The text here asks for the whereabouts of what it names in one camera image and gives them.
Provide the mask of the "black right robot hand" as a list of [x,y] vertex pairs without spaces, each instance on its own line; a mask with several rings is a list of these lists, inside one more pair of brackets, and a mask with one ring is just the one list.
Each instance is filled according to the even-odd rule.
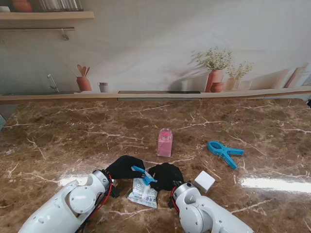
[[150,168],[149,174],[157,180],[157,182],[150,182],[150,187],[157,192],[161,190],[171,191],[175,186],[184,183],[180,169],[169,163],[163,163]]

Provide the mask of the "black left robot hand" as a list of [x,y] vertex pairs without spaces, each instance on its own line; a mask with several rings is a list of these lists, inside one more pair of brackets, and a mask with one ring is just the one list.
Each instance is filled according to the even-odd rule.
[[145,166],[141,159],[124,155],[113,162],[105,171],[115,180],[144,178],[145,173],[132,170],[132,166],[137,166],[145,170]]

